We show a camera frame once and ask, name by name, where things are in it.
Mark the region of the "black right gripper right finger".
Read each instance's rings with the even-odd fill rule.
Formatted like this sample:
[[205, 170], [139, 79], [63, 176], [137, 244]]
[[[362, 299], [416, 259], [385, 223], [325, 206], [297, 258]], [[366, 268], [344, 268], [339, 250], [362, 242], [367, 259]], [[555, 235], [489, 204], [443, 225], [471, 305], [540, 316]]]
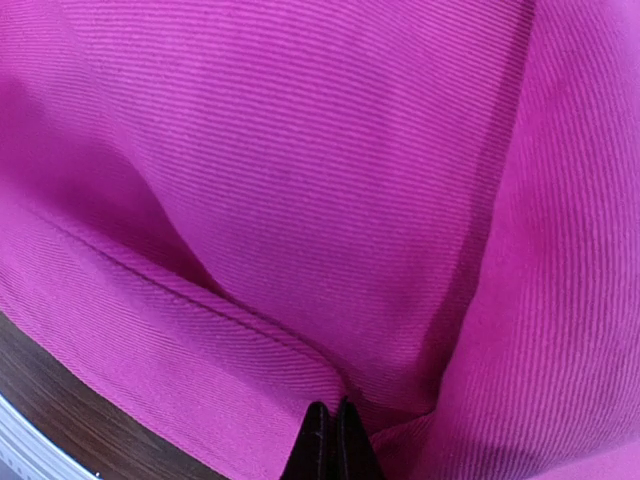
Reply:
[[384, 480], [384, 473], [356, 406], [347, 398], [340, 404], [336, 421], [336, 478]]

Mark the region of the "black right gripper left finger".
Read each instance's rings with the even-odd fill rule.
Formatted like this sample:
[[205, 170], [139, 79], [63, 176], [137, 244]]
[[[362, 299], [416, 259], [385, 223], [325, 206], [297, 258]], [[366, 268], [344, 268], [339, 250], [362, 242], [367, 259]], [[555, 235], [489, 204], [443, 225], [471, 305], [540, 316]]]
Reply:
[[322, 402], [306, 410], [296, 440], [282, 473], [282, 480], [327, 478], [330, 414]]

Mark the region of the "pink trousers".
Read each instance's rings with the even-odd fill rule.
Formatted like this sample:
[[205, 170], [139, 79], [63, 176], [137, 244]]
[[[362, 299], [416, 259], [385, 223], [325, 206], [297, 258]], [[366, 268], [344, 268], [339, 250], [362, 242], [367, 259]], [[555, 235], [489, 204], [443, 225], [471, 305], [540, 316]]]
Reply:
[[5, 1], [1, 308], [275, 479], [639, 475], [635, 1]]

